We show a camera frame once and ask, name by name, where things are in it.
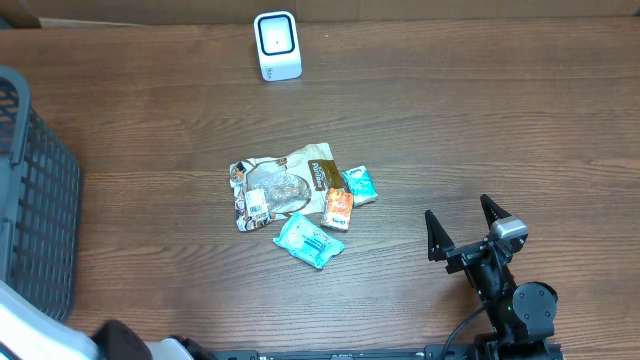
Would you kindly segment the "teal wet wipes pack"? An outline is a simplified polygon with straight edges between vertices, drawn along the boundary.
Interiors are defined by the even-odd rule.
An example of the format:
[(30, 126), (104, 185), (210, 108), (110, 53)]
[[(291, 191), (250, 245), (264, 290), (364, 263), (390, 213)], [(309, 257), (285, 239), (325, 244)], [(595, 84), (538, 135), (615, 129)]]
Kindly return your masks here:
[(293, 257), (323, 270), (326, 264), (342, 253), (344, 244), (327, 234), (300, 213), (292, 215), (273, 242)]

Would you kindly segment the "orange tissue pack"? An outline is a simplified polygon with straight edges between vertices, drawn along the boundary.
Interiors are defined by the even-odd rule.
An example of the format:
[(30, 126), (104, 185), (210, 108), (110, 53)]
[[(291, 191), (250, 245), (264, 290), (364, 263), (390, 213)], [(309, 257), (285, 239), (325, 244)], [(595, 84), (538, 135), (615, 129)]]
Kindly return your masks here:
[(321, 225), (347, 231), (350, 227), (354, 196), (344, 189), (330, 188), (327, 192)]

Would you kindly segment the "beige brown snack pouch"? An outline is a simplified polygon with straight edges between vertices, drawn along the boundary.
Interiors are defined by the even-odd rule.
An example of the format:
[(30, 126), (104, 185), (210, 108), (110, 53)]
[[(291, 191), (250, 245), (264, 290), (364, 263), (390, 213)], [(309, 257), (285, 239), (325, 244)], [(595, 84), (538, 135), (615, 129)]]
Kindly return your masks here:
[(345, 189), (327, 143), (309, 144), (284, 157), (247, 158), (230, 165), (236, 225), (249, 232), (296, 213), (325, 209), (330, 189)]

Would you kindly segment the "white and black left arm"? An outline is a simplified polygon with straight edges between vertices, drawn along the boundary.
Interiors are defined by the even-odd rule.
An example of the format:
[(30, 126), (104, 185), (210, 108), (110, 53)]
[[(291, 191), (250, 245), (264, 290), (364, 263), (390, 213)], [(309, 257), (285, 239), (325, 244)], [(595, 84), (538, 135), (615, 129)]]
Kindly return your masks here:
[(45, 315), (1, 284), (1, 357), (48, 360), (192, 360), (210, 353), (186, 339), (145, 342), (118, 320), (87, 335)]

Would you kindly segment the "small teal tissue pack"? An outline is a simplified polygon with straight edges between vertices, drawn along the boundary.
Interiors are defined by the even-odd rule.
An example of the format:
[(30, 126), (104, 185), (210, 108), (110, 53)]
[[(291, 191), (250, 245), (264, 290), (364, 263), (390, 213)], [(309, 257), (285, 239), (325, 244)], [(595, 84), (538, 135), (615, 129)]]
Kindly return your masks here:
[(375, 202), (378, 193), (375, 189), (373, 179), (367, 168), (363, 165), (343, 171), (343, 180), (354, 197), (356, 207), (367, 203)]

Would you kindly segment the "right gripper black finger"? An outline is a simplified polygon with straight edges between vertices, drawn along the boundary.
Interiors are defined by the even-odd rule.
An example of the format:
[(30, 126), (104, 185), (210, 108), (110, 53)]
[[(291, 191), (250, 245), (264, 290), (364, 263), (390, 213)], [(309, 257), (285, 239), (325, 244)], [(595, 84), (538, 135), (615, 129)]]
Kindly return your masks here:
[(447, 232), (431, 210), (425, 212), (425, 222), (428, 232), (428, 259), (430, 261), (444, 261), (447, 253), (455, 248)]
[(495, 222), (509, 218), (511, 216), (509, 212), (501, 208), (487, 194), (483, 194), (480, 197), (480, 202), (488, 228), (491, 228)]

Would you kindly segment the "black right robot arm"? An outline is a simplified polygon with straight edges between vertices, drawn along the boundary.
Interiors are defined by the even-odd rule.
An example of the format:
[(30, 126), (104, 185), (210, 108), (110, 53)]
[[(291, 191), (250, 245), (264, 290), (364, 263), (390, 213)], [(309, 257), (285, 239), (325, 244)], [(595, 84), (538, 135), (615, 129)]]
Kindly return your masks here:
[[(427, 359), (562, 359), (559, 345), (548, 339), (555, 333), (557, 292), (544, 282), (518, 285), (508, 267), (522, 250), (528, 226), (505, 211), (488, 195), (480, 197), (488, 225), (481, 240), (458, 247), (434, 213), (425, 212), (428, 232), (428, 259), (445, 261), (449, 274), (462, 272), (479, 296), (481, 306), (465, 318), (442, 345), (427, 345)], [(471, 344), (456, 345), (454, 340), (480, 314), (486, 314), (492, 327)]]

